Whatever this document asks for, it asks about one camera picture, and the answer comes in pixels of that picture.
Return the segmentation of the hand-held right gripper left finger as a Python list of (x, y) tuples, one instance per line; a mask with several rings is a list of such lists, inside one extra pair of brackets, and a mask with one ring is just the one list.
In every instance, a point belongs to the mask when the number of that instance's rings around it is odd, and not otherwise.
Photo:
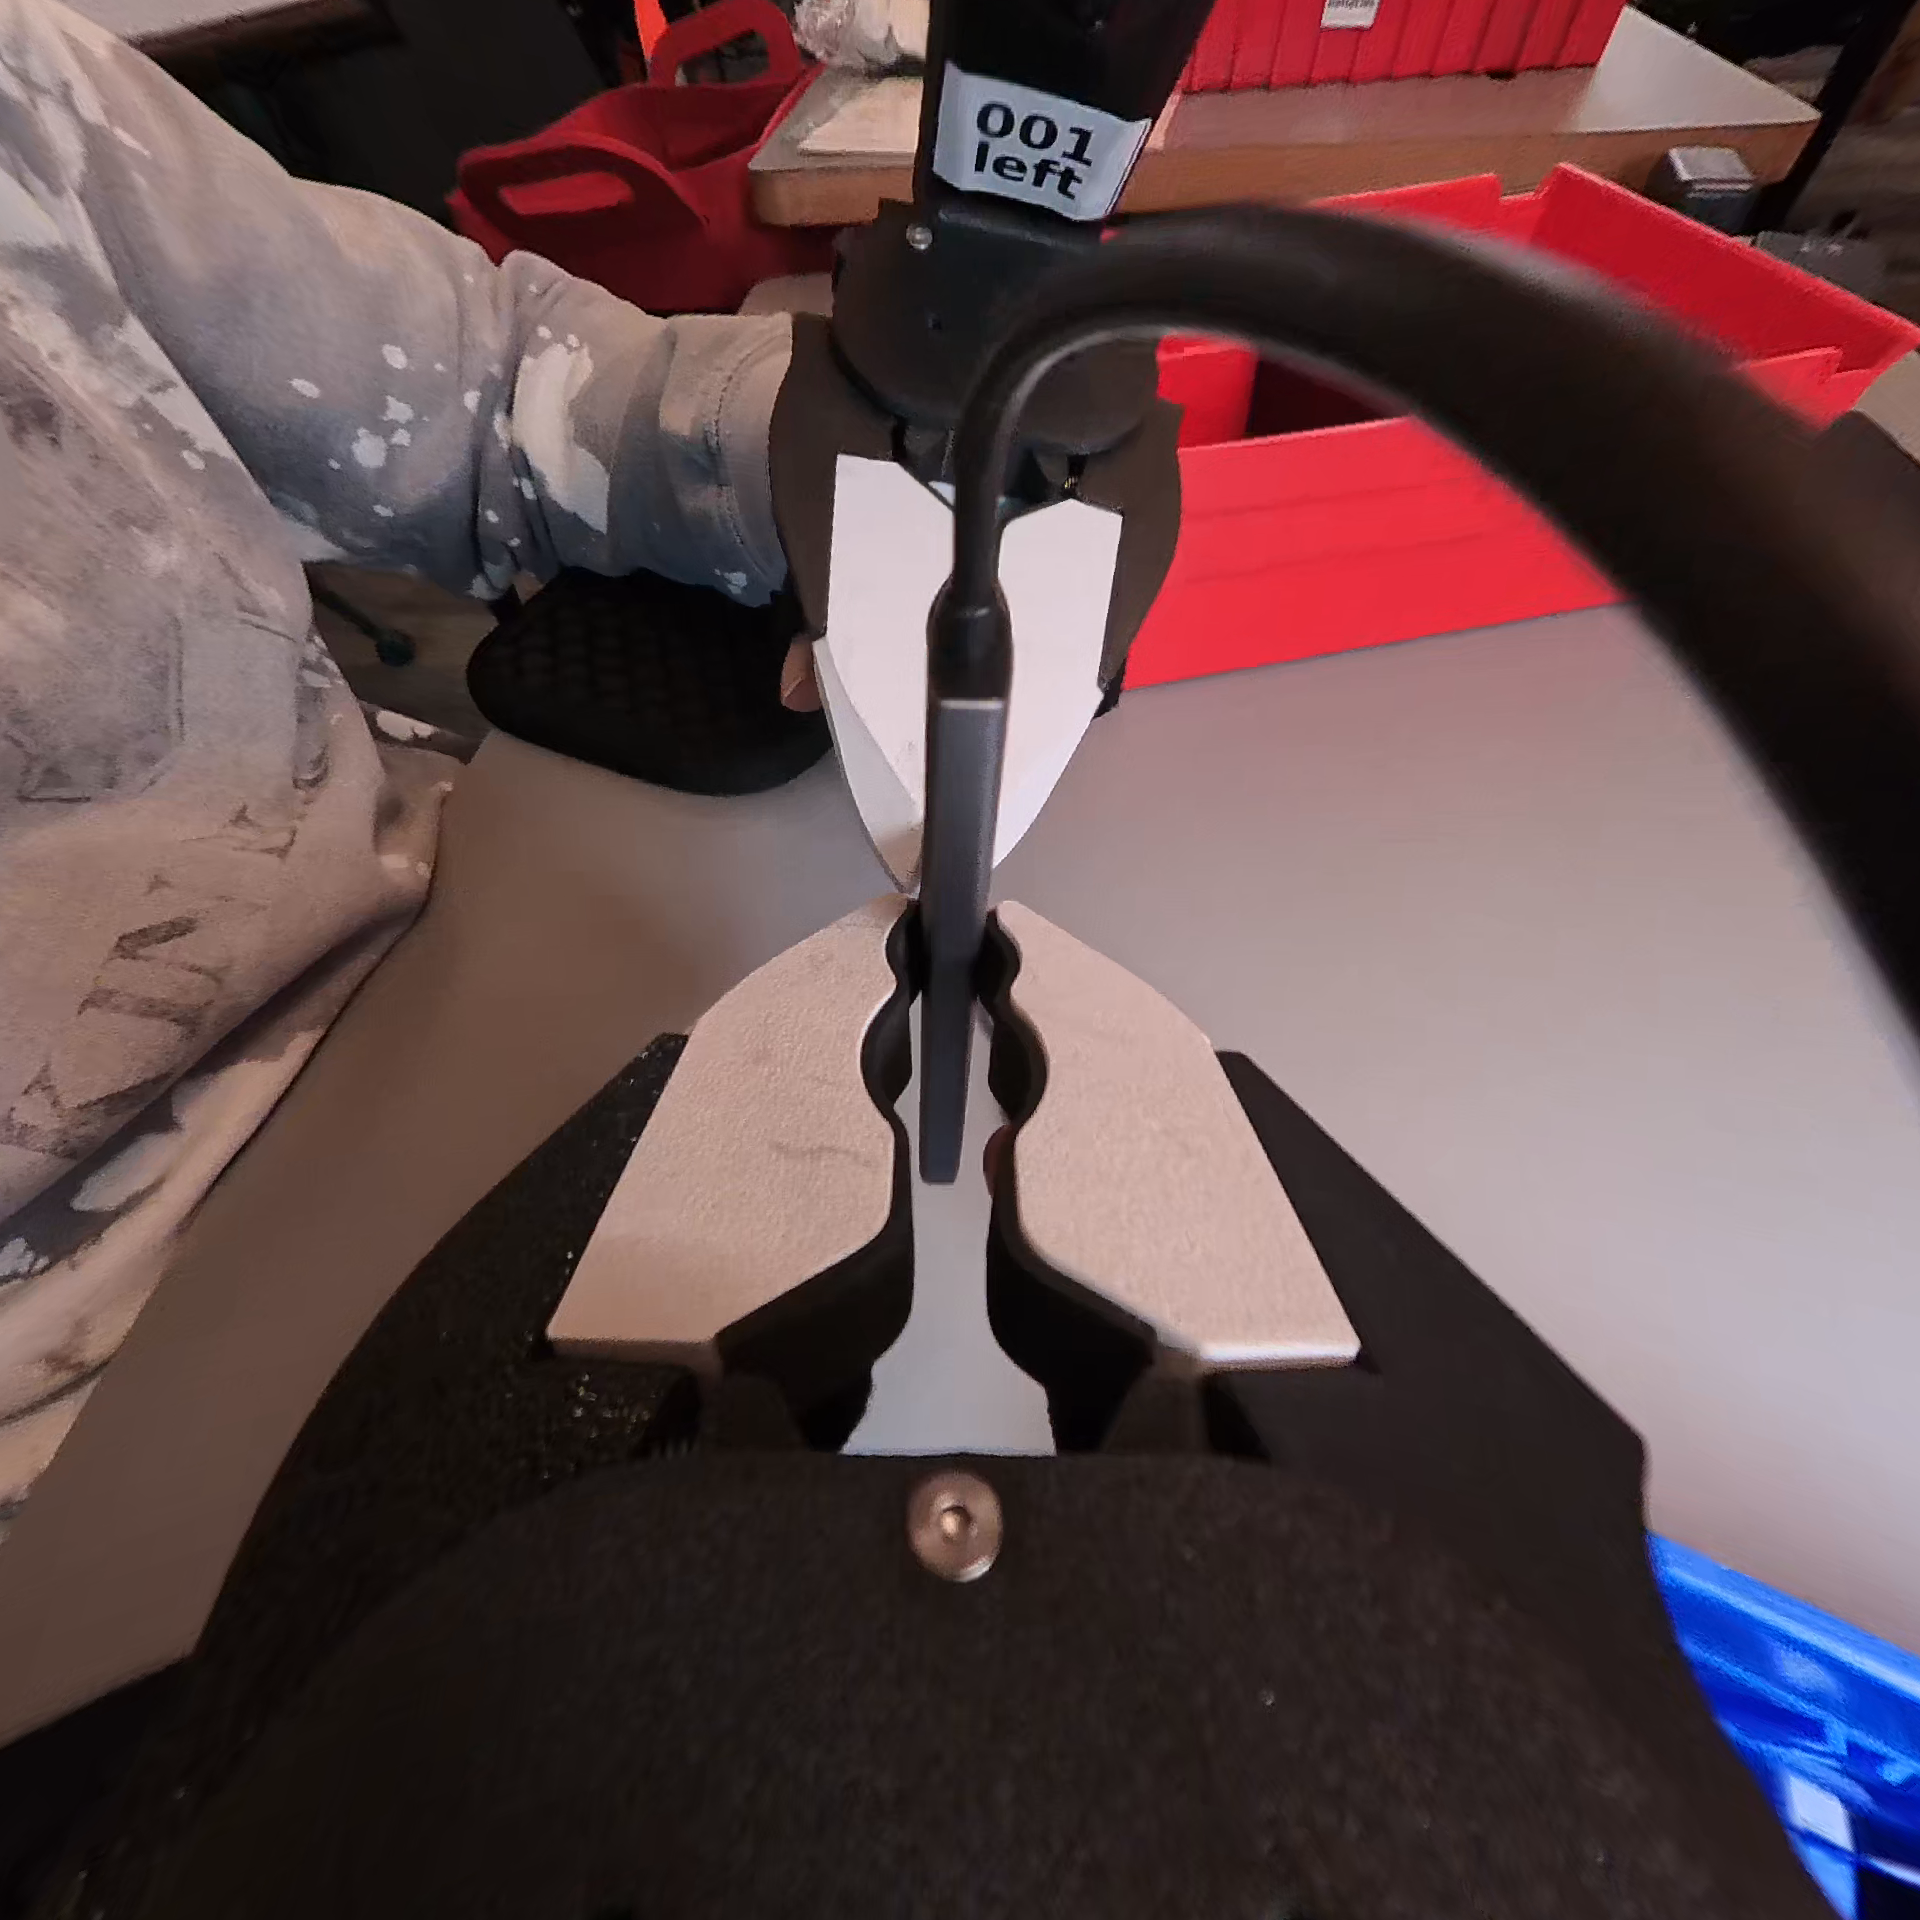
[(913, 1299), (909, 900), (878, 896), (692, 1027), (557, 1308), (557, 1353), (851, 1403)]

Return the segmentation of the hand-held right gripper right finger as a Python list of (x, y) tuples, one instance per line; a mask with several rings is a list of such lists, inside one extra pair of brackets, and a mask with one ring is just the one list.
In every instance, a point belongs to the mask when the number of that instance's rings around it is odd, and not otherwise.
[(1012, 1129), (992, 1196), (992, 1332), (1051, 1410), (1117, 1410), (1144, 1377), (1356, 1363), (1357, 1330), (1208, 1035), (1022, 904), (976, 991)]

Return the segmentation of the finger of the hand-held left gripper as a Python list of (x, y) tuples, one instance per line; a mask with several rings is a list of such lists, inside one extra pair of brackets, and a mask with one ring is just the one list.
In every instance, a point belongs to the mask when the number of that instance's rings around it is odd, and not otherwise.
[(928, 620), (950, 569), (950, 504), (907, 468), (831, 468), (821, 694), (856, 819), (901, 894), (920, 882)]
[(1123, 519), (1068, 499), (1007, 522), (998, 588), (1012, 622), (1012, 686), (995, 863), (1037, 822), (1096, 707)]

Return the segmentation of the small red storage bin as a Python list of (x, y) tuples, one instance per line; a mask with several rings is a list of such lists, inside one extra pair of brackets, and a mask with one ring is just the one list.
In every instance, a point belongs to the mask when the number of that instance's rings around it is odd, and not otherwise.
[[(1678, 324), (1828, 428), (1910, 363), (1915, 324), (1617, 184), (1558, 164), (1326, 202), (1515, 248)], [(1607, 609), (1617, 590), (1508, 488), (1411, 417), (1221, 342), (1158, 350), (1181, 529), (1123, 689)]]

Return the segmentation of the blue storage bin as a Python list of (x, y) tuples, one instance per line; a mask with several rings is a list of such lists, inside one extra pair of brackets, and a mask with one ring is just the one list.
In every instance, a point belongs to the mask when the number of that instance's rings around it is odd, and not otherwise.
[(1720, 1732), (1831, 1906), (1915, 1918), (1915, 1656), (1660, 1534), (1647, 1559)]

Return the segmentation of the crumpled clear plastic bag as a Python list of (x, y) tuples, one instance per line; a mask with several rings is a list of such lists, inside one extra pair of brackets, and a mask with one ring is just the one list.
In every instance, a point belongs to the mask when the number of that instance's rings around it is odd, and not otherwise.
[(798, 3), (800, 48), (859, 78), (917, 75), (928, 56), (931, 3)]

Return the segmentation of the red felt tote bag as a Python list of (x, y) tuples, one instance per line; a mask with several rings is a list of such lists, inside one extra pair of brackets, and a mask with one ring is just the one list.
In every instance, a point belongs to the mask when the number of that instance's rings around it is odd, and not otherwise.
[(659, 316), (734, 314), (761, 281), (827, 272), (833, 230), (772, 226), (752, 206), (752, 159), (821, 72), (780, 7), (688, 14), (649, 43), (647, 70), (537, 136), (462, 156), (457, 232), (494, 260), (534, 255)]

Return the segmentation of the wooden side table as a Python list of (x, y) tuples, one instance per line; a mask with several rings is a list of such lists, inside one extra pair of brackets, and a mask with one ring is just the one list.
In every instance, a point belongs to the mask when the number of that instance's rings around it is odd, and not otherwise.
[[(878, 78), (827, 67), (750, 164), (752, 208), (780, 230), (846, 230), (920, 190), (949, 46), (971, 4), (931, 4), (926, 100), (903, 151), (813, 151), (839, 113), (878, 113)], [(1401, 186), (1492, 176), (1529, 190), (1557, 164), (1640, 187), (1673, 150), (1740, 153), (1765, 186), (1809, 153), (1816, 113), (1740, 65), (1627, 7), (1593, 67), (1515, 78), (1451, 75), (1183, 94), (1143, 129), (1111, 217), (1221, 203), (1309, 203)]]

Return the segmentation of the long ribbed red tote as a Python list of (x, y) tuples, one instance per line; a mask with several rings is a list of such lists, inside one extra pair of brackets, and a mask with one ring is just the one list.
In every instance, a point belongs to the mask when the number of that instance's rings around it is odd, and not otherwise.
[(1622, 3), (1215, 3), (1183, 94), (1593, 67)]

